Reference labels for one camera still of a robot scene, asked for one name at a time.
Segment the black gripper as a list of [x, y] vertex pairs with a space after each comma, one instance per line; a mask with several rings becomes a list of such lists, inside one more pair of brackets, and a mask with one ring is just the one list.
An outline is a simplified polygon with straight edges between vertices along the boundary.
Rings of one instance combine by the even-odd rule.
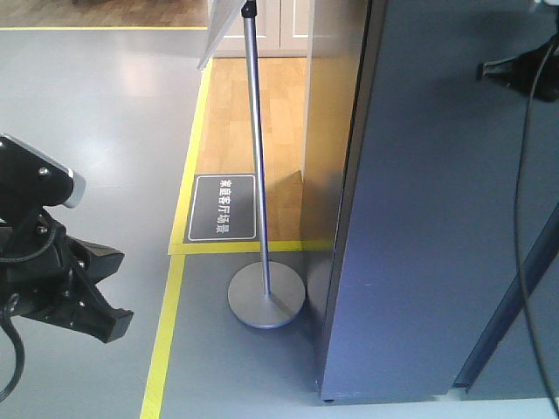
[[30, 236], [3, 229], [7, 244], [21, 239], [21, 249], [1, 249], [1, 318], [16, 316], [71, 327], [103, 343], [123, 337], [134, 312], [114, 308], [95, 284], [114, 275], [125, 254], [113, 247], [70, 237], [66, 227], [42, 210]]

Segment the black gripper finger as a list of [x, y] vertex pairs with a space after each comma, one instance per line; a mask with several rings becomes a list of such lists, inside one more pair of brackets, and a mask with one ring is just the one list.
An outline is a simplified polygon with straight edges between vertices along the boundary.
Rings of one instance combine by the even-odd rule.
[[476, 79], [490, 79], [526, 97], [536, 80], [536, 99], [558, 100], [558, 37], [551, 37], [538, 48], [519, 56], [478, 64]]

